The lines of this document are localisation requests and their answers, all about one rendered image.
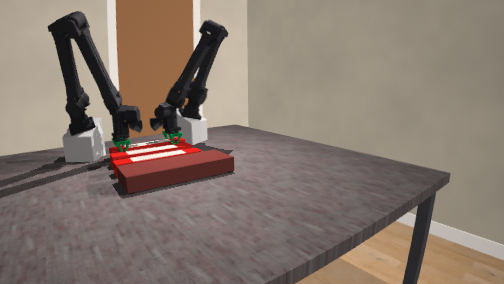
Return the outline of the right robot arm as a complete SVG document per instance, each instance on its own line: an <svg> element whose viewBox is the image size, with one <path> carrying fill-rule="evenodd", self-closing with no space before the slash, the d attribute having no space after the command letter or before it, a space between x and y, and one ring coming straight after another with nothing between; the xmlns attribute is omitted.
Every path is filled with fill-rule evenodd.
<svg viewBox="0 0 504 284"><path fill-rule="evenodd" d="M67 18L69 16L70 18ZM82 12L76 11L64 17L60 18L62 20L57 19L56 21L58 22L55 21L55 23L53 22L53 24L49 25L48 31L51 32L54 38L65 82L67 95L65 109L71 119L71 123L69 124L70 134L73 136L96 127L93 117L88 117L85 114L87 106L90 105L89 96L84 92L79 82L71 39L75 40L84 57L100 90L103 102L109 110L110 115L112 115L112 122L119 123L125 121L125 123L120 124L121 134L129 134L129 128L141 132L143 126L142 120L140 120L140 111L137 106L122 105L120 92L117 91L112 83L93 42L86 16ZM91 124L94 125L92 126Z"/></svg>

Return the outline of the red box of welding electrodes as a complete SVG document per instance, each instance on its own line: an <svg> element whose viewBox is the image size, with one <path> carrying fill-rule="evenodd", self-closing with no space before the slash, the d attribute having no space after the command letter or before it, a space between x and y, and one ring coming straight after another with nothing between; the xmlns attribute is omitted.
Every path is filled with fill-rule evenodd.
<svg viewBox="0 0 504 284"><path fill-rule="evenodd" d="M164 152L164 153L158 153L158 154L152 154L152 155L146 155L146 156L139 156L139 157L115 160L115 161L113 161L114 174L118 178L116 166L138 163L138 162L143 162L143 161L148 161L148 160L153 160L153 159L174 157L174 156L197 153L197 152L202 152L202 150L197 149L197 148L189 148L189 149L183 149L183 150L177 150L177 151L170 151L170 152Z"/></svg>
<svg viewBox="0 0 504 284"><path fill-rule="evenodd" d="M173 138L175 144L177 142L177 138ZM183 138L180 138L178 144L185 143L185 139L183 139L183 140L181 140L181 139L183 139ZM170 139L164 139L164 140L157 140L157 141L151 141L151 142L131 144L131 145L129 145L129 148L128 148L127 151L147 149L147 148L167 146L167 145L173 145ZM122 151L125 152L126 145L120 146L120 147L121 147ZM120 150L117 147L109 148L109 153L110 154L117 153L117 152L120 152Z"/></svg>
<svg viewBox="0 0 504 284"><path fill-rule="evenodd" d="M164 153L164 152L170 152L170 151L189 149L189 148L192 148L192 145L191 146L190 145L191 144L188 144L188 143L180 143L180 144L174 144L174 145L167 145L167 146L153 147L153 148L133 150L133 151L127 151L127 152L113 153L113 154L110 154L111 166L113 167L112 160L115 161L115 160L126 159L126 158L137 157L137 156L146 156L146 155L152 155L152 154L158 154L158 153ZM124 155L124 156L122 156L122 155Z"/></svg>

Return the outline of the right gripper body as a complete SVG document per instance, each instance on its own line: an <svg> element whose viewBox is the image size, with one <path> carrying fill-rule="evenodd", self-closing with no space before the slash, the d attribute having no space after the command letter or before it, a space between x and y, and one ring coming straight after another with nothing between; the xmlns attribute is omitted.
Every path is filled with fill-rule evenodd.
<svg viewBox="0 0 504 284"><path fill-rule="evenodd" d="M112 135L113 134L116 135L116 136L113 135L113 140L115 142L126 141L126 139L128 139L128 137L129 137L129 134L121 134L121 125L120 125L121 123L125 123L125 121L124 122L119 122L119 123L113 123L114 124L113 125L113 131L114 131L114 133L111 133L111 134ZM121 135L121 136L117 136L117 135ZM124 138L124 139L120 139L120 138Z"/></svg>

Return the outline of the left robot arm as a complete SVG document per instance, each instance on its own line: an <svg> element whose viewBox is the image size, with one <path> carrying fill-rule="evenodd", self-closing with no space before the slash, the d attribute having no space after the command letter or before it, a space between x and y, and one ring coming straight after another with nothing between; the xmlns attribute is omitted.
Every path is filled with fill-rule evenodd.
<svg viewBox="0 0 504 284"><path fill-rule="evenodd" d="M154 131L162 125L165 128L174 128L174 118L167 117L170 115L177 116L177 108L180 108L178 111L182 117L198 120L201 120L202 118L199 114L199 107L207 98L208 89L205 88L207 77L222 41L228 36L228 32L224 26L212 20L206 21L207 20L204 21L199 30L202 34L200 41L185 66L181 76L170 89L166 101L159 104L159 106L155 109L154 114L156 118L150 118L150 126ZM196 72L197 75L192 82ZM191 100L188 100L188 105L186 104L184 108L182 108L186 101L186 97ZM193 101L195 101L195 103Z"/></svg>

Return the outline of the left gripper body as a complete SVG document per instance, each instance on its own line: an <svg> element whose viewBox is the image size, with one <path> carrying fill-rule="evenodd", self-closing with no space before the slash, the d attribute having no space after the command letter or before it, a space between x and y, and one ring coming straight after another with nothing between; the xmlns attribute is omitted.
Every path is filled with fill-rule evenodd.
<svg viewBox="0 0 504 284"><path fill-rule="evenodd" d="M172 118L174 118L174 117L172 117ZM179 128L177 128L177 127L179 127L179 126L177 126L177 116L175 116L175 118L174 118L174 128L166 128L165 129L165 127L163 127L163 129L165 129L165 133L168 133L168 134L177 134L179 132L179 130L181 130L181 127L179 127ZM175 132L172 132L173 130Z"/></svg>

